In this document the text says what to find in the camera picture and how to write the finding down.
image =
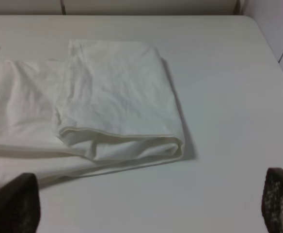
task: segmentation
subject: folded garment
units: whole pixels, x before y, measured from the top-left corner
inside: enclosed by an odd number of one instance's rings
[[[72,40],[66,62],[0,61],[0,186],[178,160],[184,136],[157,51]]]

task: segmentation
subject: white cloth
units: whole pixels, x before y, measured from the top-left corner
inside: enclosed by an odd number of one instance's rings
[[[65,63],[0,61],[0,186],[22,172],[43,182],[170,162],[183,148],[148,45],[73,40]]]

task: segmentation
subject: folded white fabric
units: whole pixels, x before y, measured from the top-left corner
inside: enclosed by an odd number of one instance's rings
[[[72,40],[65,63],[0,61],[0,186],[22,172],[50,181],[170,162],[183,149],[148,45]]]

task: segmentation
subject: table surface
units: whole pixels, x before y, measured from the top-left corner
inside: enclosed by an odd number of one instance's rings
[[[267,232],[260,206],[267,168],[283,168],[283,72],[254,21],[0,16],[0,59],[63,61],[73,38],[158,48],[185,160],[41,187],[38,232]]]

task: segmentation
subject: white towel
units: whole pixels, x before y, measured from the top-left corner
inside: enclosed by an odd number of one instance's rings
[[[183,148],[148,45],[72,40],[65,63],[0,62],[0,186],[22,172],[50,181],[170,162]]]

